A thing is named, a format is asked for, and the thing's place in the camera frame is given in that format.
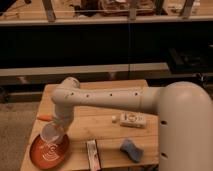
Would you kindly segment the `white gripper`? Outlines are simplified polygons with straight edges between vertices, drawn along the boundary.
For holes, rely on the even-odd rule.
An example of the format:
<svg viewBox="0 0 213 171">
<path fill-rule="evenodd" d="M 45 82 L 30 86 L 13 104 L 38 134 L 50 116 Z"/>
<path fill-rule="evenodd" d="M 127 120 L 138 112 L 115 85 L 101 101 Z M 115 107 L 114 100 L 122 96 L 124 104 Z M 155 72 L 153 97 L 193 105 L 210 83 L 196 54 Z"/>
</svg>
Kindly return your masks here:
<svg viewBox="0 0 213 171">
<path fill-rule="evenodd" d="M 74 120 L 74 108 L 56 107 L 53 113 L 53 121 L 67 131 Z"/>
</svg>

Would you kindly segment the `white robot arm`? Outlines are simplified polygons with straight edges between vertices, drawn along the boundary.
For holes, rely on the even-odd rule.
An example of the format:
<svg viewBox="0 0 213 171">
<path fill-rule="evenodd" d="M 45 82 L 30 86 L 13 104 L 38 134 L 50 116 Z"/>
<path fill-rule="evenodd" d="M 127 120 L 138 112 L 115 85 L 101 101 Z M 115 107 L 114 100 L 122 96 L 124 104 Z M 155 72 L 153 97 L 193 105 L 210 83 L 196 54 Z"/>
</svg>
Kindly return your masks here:
<svg viewBox="0 0 213 171">
<path fill-rule="evenodd" d="M 53 91 L 53 121 L 73 122 L 76 106 L 120 109 L 158 116 L 159 171 L 213 171 L 213 100 L 200 86 L 82 89 L 66 78 Z"/>
</svg>

